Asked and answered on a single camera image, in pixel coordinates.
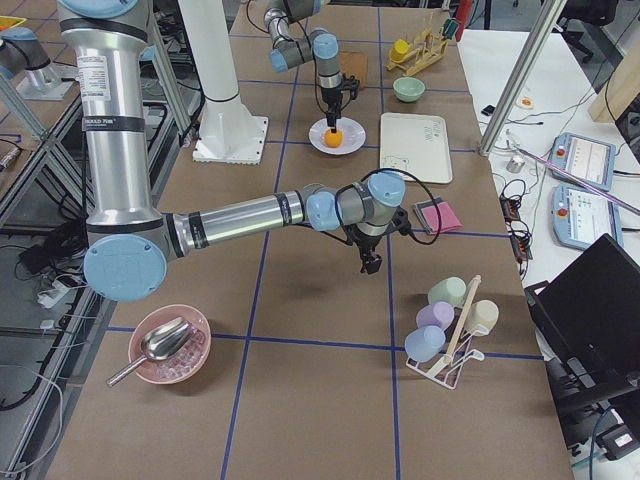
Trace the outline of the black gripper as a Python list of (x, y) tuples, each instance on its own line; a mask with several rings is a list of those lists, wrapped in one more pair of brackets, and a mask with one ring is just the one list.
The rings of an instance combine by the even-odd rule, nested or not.
[(382, 257), (375, 252), (380, 240), (387, 235), (388, 227), (348, 227), (347, 233), (358, 247), (361, 259), (361, 273), (368, 275), (379, 271)]
[(325, 116), (327, 127), (331, 132), (337, 131), (337, 119), (341, 117), (343, 92), (342, 87), (320, 87), (322, 101), (326, 105)]

